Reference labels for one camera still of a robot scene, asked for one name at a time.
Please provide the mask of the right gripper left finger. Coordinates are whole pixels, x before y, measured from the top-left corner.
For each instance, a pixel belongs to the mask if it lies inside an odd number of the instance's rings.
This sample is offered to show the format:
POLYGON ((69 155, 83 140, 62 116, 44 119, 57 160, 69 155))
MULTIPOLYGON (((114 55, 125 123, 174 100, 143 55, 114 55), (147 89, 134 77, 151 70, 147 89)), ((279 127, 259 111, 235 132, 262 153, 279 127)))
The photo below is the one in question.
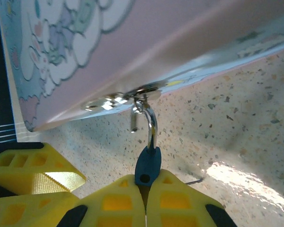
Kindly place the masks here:
POLYGON ((145 207, 134 175, 125 175, 80 199, 60 227, 144 227, 145 207))

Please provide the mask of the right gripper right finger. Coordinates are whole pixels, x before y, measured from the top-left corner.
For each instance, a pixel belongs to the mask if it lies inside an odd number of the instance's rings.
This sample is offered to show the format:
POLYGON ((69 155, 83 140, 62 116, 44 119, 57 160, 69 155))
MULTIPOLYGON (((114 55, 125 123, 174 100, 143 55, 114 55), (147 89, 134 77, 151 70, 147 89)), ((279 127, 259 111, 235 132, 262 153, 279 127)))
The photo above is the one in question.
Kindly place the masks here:
POLYGON ((235 227, 217 200, 162 169, 153 182, 146 206, 148 227, 235 227))

